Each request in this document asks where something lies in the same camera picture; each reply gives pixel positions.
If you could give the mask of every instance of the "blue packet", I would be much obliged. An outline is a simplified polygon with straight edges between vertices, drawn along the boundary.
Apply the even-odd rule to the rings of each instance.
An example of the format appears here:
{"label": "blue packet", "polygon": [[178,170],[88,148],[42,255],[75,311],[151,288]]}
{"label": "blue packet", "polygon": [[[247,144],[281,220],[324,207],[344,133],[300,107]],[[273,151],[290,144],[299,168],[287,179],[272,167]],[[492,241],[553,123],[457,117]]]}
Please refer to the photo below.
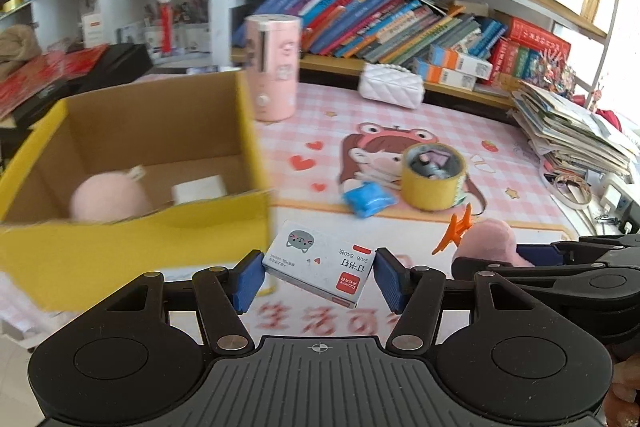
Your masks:
{"label": "blue packet", "polygon": [[365,182],[358,188],[345,192],[342,197],[358,217],[373,216],[386,207],[398,203],[398,199],[388,194],[374,182]]}

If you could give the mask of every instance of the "pink tumbler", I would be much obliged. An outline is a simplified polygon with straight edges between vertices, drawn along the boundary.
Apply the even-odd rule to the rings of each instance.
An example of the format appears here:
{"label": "pink tumbler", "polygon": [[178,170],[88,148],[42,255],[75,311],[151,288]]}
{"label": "pink tumbler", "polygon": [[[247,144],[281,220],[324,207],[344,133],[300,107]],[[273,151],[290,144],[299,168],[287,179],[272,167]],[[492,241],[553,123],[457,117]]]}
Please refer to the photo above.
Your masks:
{"label": "pink tumbler", "polygon": [[255,118],[272,122],[293,116],[300,71],[300,19],[292,15],[247,17],[245,51]]}

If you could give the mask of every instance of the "yellow cardboard box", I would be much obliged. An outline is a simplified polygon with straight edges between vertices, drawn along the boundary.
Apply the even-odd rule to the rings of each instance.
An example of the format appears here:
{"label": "yellow cardboard box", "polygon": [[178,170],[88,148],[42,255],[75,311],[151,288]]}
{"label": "yellow cardboard box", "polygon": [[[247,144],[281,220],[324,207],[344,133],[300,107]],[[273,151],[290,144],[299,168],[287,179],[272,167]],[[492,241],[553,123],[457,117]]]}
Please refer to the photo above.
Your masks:
{"label": "yellow cardboard box", "polygon": [[[154,213],[68,221],[85,179],[137,165]],[[173,185],[216,174],[228,196],[173,206]],[[0,270],[44,310],[81,312],[145,271],[266,251],[269,208],[242,73],[88,92],[58,102],[0,178]]]}

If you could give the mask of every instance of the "pink plush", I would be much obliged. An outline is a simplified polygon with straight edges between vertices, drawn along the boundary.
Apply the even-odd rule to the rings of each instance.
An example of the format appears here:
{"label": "pink plush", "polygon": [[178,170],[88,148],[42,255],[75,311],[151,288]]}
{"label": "pink plush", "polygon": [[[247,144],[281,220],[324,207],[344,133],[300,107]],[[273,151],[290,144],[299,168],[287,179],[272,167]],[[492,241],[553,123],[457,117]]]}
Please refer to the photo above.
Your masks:
{"label": "pink plush", "polygon": [[516,236],[511,227],[499,219],[478,221],[465,232],[455,257],[470,257],[511,263],[511,266],[533,266],[516,252]]}
{"label": "pink plush", "polygon": [[153,210],[139,182],[124,172],[104,172],[91,176],[71,197],[73,221],[110,223],[144,216]]}

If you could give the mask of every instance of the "orange hair clip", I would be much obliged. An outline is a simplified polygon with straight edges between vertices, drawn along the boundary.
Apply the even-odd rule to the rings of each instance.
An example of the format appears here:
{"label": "orange hair clip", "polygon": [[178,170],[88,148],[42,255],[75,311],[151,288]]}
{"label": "orange hair clip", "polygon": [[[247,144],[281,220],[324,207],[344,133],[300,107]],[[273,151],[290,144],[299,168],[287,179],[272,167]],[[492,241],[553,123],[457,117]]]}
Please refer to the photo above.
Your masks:
{"label": "orange hair clip", "polygon": [[432,255],[436,255],[438,252],[443,251],[449,243],[455,243],[457,247],[460,246],[460,239],[462,239],[462,234],[465,233],[468,229],[471,228],[473,222],[471,220],[471,203],[466,204],[465,215],[462,216],[462,219],[458,221],[458,216],[453,214],[451,216],[451,222],[449,223],[449,227],[447,228],[447,232],[444,233],[444,237],[437,245],[435,250],[431,252]]}

